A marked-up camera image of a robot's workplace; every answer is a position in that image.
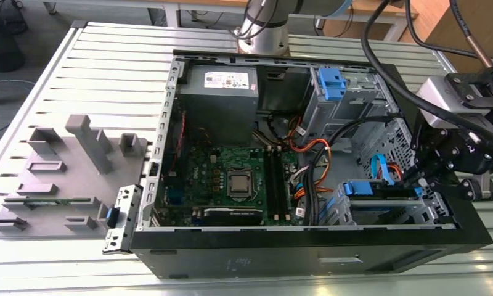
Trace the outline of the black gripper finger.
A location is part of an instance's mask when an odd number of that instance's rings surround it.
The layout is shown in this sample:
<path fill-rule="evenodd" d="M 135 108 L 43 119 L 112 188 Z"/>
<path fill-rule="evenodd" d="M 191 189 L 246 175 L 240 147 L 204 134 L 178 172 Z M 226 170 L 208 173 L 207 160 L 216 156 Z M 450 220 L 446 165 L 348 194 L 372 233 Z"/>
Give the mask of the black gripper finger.
<path fill-rule="evenodd" d="M 427 187 L 420 184 L 420 179 L 426 179 L 428 184 L 450 180 L 454 169 L 448 167 L 448 164 L 456 158 L 452 154 L 455 147 L 450 140 L 451 135 L 447 129 L 420 126 L 415 130 L 411 142 L 415 152 L 414 164 L 404 173 L 404 187 Z"/>
<path fill-rule="evenodd" d="M 438 192 L 442 197 L 462 199 L 471 203 L 483 199 L 480 184 L 474 179 L 460 181 L 456 177 L 431 177 L 426 180 L 431 191 Z"/>

